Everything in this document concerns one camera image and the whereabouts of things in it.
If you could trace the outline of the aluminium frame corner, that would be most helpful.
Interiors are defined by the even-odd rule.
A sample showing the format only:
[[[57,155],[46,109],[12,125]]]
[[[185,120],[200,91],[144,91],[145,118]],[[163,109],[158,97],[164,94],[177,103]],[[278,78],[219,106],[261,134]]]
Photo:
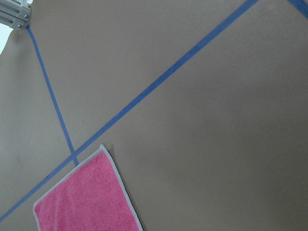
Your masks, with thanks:
[[[13,30],[23,30],[31,15],[31,3],[27,0],[0,0],[0,23]]]

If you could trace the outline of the pink towel with grey edge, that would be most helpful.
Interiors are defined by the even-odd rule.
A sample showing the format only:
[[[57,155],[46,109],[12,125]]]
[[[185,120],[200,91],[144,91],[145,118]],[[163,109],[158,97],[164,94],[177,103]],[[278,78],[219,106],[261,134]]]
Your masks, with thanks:
[[[39,198],[40,231],[142,231],[116,164],[101,145]]]

